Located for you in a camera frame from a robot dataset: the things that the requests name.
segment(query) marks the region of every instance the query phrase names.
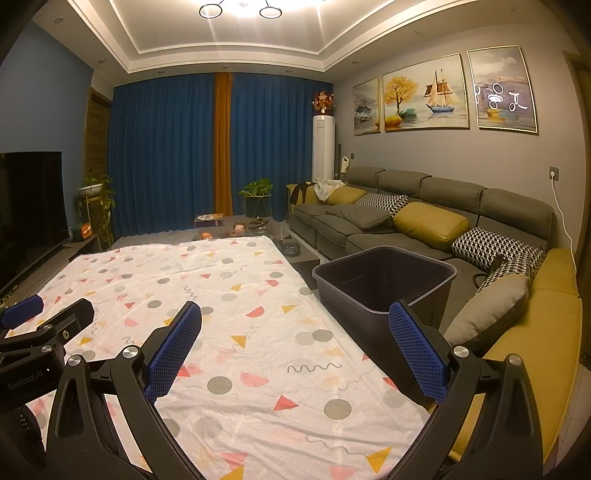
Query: yellow pillow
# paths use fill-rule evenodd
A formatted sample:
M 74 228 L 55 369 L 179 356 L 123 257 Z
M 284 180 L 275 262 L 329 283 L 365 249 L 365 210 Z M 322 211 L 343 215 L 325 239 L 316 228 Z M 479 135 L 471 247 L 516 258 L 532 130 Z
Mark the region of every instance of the yellow pillow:
M 326 200 L 329 205 L 342 205 L 344 203 L 355 203 L 367 192 L 361 189 L 354 189 L 353 187 L 341 187 L 330 194 Z
M 458 213 L 412 202 L 394 216 L 394 226 L 433 248 L 450 252 L 452 243 L 470 229 L 470 222 Z

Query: gray pillow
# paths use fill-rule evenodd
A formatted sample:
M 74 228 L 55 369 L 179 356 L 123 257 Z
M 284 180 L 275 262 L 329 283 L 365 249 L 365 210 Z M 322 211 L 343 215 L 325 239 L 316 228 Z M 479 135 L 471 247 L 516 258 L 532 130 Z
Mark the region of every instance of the gray pillow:
M 335 205 L 326 213 L 344 218 L 361 230 L 378 226 L 388 220 L 392 213 L 381 208 L 369 207 L 358 203 Z
M 497 278 L 464 305 L 443 336 L 451 346 L 463 345 L 482 356 L 515 324 L 529 298 L 526 275 Z

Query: blue curtain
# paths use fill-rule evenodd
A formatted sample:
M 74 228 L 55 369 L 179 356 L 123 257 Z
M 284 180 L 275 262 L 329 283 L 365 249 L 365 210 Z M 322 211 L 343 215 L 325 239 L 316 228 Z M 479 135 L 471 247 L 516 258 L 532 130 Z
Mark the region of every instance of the blue curtain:
M 115 235 L 192 228 L 213 210 L 213 74 L 183 75 L 115 89 L 109 174 Z
M 234 213 L 244 213 L 244 185 L 270 178 L 273 217 L 287 213 L 285 185 L 311 180 L 314 94 L 330 83 L 253 73 L 233 74 L 230 148 Z

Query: white patterned sheet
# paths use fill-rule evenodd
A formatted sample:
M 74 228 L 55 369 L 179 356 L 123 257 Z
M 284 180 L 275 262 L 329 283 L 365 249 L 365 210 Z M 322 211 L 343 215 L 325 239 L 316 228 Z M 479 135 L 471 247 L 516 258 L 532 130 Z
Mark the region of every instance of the white patterned sheet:
M 427 420 L 368 359 L 266 237 L 126 247 L 78 257 L 40 293 L 34 330 L 84 297 L 95 322 L 68 355 L 141 345 L 187 300 L 202 331 L 156 408 L 209 480 L 370 480 L 399 461 Z M 53 393 L 29 407 L 45 438 Z M 148 469 L 116 397 L 122 443 Z

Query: flower arrangement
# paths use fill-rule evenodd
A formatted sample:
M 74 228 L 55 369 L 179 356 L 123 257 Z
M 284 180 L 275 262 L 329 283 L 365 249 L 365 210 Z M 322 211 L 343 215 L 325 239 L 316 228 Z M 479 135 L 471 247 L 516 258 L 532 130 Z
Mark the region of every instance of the flower arrangement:
M 322 115 L 324 115 L 327 110 L 330 110 L 334 104 L 335 94 L 326 93 L 325 91 L 317 93 L 314 96 L 314 101 L 312 102 L 314 109 L 318 110 Z

